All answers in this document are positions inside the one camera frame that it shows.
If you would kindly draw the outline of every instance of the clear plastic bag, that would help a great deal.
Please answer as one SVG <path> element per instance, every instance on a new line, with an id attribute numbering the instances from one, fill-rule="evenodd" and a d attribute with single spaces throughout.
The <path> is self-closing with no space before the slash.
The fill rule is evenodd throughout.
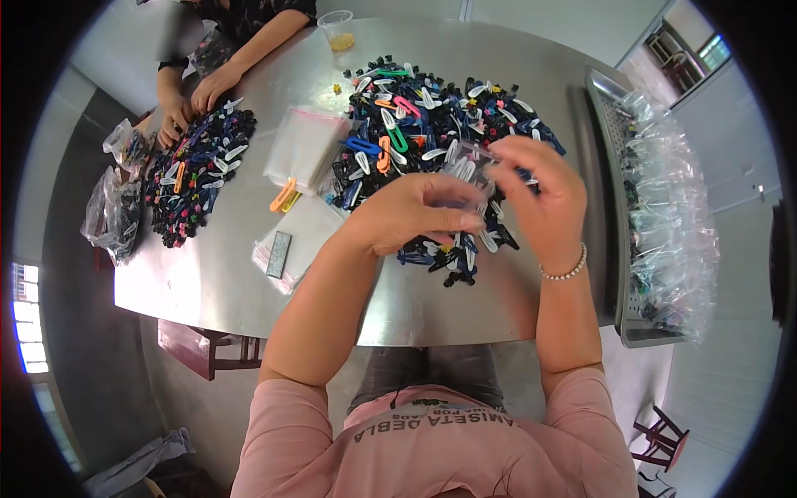
<path id="1" fill-rule="evenodd" d="M 205 36 L 199 47 L 188 56 L 200 78 L 205 78 L 222 67 L 236 52 L 236 46 L 218 29 L 216 23 L 205 20 Z"/>
<path id="2" fill-rule="evenodd" d="M 337 112 L 310 107 L 290 107 L 280 123 L 263 174 L 276 185 L 296 179 L 296 190 L 316 195 L 332 160 L 340 153 L 340 140 L 352 121 Z"/>
<path id="3" fill-rule="evenodd" d="M 282 278 L 267 276 L 274 288 L 288 295 L 299 284 L 310 268 L 321 246 L 329 239 L 344 219 L 339 212 L 327 206 L 321 198 L 302 196 L 291 210 L 262 240 L 254 243 L 252 262 L 265 274 L 271 257 L 271 246 L 277 231 L 291 236 Z"/>
<path id="4" fill-rule="evenodd" d="M 475 185 L 485 197 L 492 197 L 495 193 L 495 183 L 487 178 L 485 169 L 500 161 L 496 155 L 479 147 L 478 144 L 462 140 L 446 152 L 443 171 Z"/>
<path id="5" fill-rule="evenodd" d="M 114 265 L 132 253 L 141 217 L 140 198 L 141 182 L 123 184 L 120 170 L 109 166 L 86 205 L 80 234 L 94 247 L 105 248 Z"/>
<path id="6" fill-rule="evenodd" d="M 102 150 L 113 154 L 116 164 L 130 173 L 133 180 L 149 163 L 152 146 L 155 144 L 155 133 L 145 135 L 136 130 L 130 121 L 125 119 L 113 129 L 111 135 L 102 143 Z"/>
<path id="7" fill-rule="evenodd" d="M 702 341 L 713 324 L 720 253 L 700 163 L 667 108 L 631 93 L 622 153 L 629 204 L 630 291 L 640 317 Z"/>

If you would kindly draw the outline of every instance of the window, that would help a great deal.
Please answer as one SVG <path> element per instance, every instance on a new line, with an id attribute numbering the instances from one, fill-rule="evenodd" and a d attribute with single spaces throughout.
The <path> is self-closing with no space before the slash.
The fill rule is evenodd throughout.
<path id="1" fill-rule="evenodd" d="M 12 263 L 14 270 L 14 326 L 25 370 L 29 374 L 49 372 L 47 354 L 41 337 L 39 312 L 39 268 Z"/>
<path id="2" fill-rule="evenodd" d="M 56 410 L 49 386 L 45 383 L 34 384 L 33 393 L 36 394 L 36 403 L 39 405 L 41 414 L 44 415 L 50 433 L 53 434 L 53 439 L 55 439 L 55 442 L 58 444 L 58 448 L 61 450 L 61 455 L 64 456 L 64 460 L 69 464 L 72 472 L 77 473 L 81 471 L 83 468 L 77 460 L 75 450 L 69 443 L 69 438 L 66 435 L 66 431 L 64 431 L 64 426 L 61 424 L 61 419 L 58 417 L 58 411 Z"/>
<path id="3" fill-rule="evenodd" d="M 709 40 L 709 43 L 705 44 L 705 47 L 700 51 L 700 57 L 709 67 L 709 70 L 713 71 L 731 57 L 731 51 L 722 40 L 722 35 L 717 34 Z"/>
<path id="4" fill-rule="evenodd" d="M 19 352 L 25 364 L 25 370 L 33 375 L 35 379 L 33 392 L 36 394 L 36 402 L 39 410 L 47 421 L 47 426 L 53 438 L 61 450 L 61 454 L 69 464 L 73 472 L 78 473 L 83 468 L 77 458 L 72 443 L 61 424 L 61 418 L 53 400 L 53 392 L 57 396 L 55 383 L 50 374 L 49 363 L 47 362 L 47 351 L 44 345 L 44 337 L 41 333 L 41 312 L 39 309 L 39 268 L 33 265 L 18 265 L 12 263 L 14 275 L 14 327 L 17 332 Z"/>

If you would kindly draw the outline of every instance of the floral black top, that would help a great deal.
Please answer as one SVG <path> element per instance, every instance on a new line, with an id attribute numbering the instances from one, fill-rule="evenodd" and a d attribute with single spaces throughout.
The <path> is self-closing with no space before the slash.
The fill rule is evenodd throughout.
<path id="1" fill-rule="evenodd" d="M 307 26 L 316 25 L 316 0 L 230 0 L 230 10 L 219 0 L 182 3 L 196 9 L 203 20 L 216 21 L 216 29 L 238 47 L 251 40 L 266 22 L 283 10 L 298 10 L 310 18 Z M 161 62 L 158 70 L 166 67 L 187 68 L 188 57 Z"/>

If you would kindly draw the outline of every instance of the woman's right hand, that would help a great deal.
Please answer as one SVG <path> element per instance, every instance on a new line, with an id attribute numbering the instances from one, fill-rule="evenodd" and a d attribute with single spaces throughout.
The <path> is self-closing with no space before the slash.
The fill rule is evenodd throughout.
<path id="1" fill-rule="evenodd" d="M 191 102 L 178 92 L 162 99 L 160 107 L 163 110 L 163 120 L 158 132 L 158 141 L 166 148 L 173 140 L 179 140 L 180 132 L 188 128 L 188 122 L 194 118 L 194 108 L 191 107 Z M 179 126 L 181 131 L 177 131 L 175 125 Z"/>
<path id="2" fill-rule="evenodd" d="M 491 143 L 501 164 L 486 173 L 506 194 L 517 212 L 520 230 L 549 275 L 572 271 L 581 260 L 581 229 L 587 209 L 587 191 L 578 174 L 545 142 L 508 136 Z M 533 194 L 515 167 L 529 170 L 540 180 Z"/>

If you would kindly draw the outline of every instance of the yellow liquid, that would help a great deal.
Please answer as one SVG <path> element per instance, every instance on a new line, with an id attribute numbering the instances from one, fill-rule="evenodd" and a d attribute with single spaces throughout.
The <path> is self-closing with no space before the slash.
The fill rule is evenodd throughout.
<path id="1" fill-rule="evenodd" d="M 352 45 L 354 45 L 354 35 L 351 33 L 338 34 L 329 39 L 332 50 L 345 50 Z"/>

